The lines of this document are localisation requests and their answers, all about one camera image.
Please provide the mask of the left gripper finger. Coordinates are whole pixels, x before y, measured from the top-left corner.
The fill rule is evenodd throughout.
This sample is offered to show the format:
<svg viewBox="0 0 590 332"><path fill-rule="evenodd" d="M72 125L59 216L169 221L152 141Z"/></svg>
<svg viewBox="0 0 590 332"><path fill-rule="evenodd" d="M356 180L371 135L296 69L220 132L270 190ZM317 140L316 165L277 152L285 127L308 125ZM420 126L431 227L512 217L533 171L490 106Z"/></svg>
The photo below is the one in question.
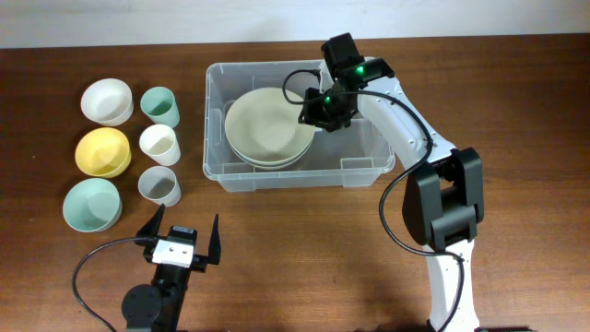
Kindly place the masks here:
<svg viewBox="0 0 590 332"><path fill-rule="evenodd" d="M146 245L151 239L155 239L158 237L159 227L165 209L166 206L164 204L159 205L159 208L153 215L153 217L146 224L144 224L136 233L135 244Z"/></svg>
<svg viewBox="0 0 590 332"><path fill-rule="evenodd" d="M210 265L218 265L221 258L221 242L218 231L219 215L216 215L213 221L212 231L207 249L207 262Z"/></svg>

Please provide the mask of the beige bowl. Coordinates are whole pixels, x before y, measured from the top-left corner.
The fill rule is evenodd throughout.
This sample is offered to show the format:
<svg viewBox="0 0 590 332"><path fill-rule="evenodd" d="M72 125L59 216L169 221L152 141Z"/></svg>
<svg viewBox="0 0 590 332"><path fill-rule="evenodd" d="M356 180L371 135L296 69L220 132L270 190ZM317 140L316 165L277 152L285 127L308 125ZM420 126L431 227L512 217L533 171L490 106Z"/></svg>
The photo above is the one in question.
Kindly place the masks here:
<svg viewBox="0 0 590 332"><path fill-rule="evenodd" d="M279 164L301 154L315 129L299 122L302 98L280 88L254 89L238 98L225 118L226 137L247 160Z"/></svg>

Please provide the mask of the cream bowl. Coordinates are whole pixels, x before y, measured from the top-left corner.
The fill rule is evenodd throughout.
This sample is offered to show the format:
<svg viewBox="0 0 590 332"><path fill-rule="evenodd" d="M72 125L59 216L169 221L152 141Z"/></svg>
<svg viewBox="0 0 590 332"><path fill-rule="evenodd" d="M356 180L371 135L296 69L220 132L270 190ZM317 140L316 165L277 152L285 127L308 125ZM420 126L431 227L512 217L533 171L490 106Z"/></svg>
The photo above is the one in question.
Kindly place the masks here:
<svg viewBox="0 0 590 332"><path fill-rule="evenodd" d="M260 169L264 169L264 170L278 170L278 169L283 169L286 168L292 164L294 164L296 161L298 161L311 147L312 144L309 144L301 153L299 153L298 155L292 157L292 158L288 158L286 160L282 160L280 162L275 162L275 163L263 163L261 161L256 161L256 160L252 160L249 159L245 156L243 156L239 151L237 151L234 147L231 147L231 151L238 156L241 160L243 160L244 162L247 162L248 164L253 165L256 168L260 168Z"/></svg>

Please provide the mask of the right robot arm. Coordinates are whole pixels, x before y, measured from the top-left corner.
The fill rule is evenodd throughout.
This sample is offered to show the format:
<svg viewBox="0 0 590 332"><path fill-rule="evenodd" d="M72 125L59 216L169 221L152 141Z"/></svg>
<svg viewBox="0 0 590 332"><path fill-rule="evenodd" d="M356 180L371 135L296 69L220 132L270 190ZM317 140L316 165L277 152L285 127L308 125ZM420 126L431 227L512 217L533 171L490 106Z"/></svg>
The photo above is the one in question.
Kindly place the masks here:
<svg viewBox="0 0 590 332"><path fill-rule="evenodd" d="M382 58L363 57L348 33L326 41L322 64L312 71L318 88L299 101L302 124L327 132L348 127L359 114L374 125L404 170L383 191L385 202L406 184L402 217L425 257L431 288L430 331L478 331L471 258L484 217L482 160L473 148L459 149L443 138L411 104L394 70Z"/></svg>

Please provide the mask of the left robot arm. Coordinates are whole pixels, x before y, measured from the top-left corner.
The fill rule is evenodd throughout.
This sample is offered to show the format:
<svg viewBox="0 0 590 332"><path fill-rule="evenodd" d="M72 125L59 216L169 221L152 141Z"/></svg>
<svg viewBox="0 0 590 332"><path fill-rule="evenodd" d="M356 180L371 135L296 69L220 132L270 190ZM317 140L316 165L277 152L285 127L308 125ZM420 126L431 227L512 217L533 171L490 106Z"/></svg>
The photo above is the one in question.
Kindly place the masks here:
<svg viewBox="0 0 590 332"><path fill-rule="evenodd" d="M174 225L167 235L159 234L165 208L160 205L136 233L135 244L144 248L144 258L156 269L148 284L137 285L124 296L127 331L175 331L191 274L204 273L208 266L220 263L219 217L213 221L207 254L199 255L195 252L196 230Z"/></svg>

